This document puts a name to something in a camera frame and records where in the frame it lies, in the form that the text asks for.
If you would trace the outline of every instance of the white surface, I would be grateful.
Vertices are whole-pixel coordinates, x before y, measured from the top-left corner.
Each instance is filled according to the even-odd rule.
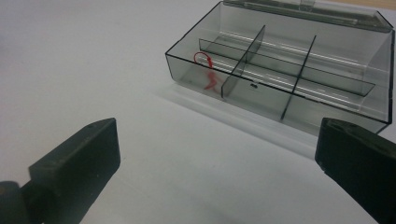
[[[1,1],[0,181],[114,117],[121,167],[83,223],[375,223],[315,137],[174,84],[164,53],[216,3]]]

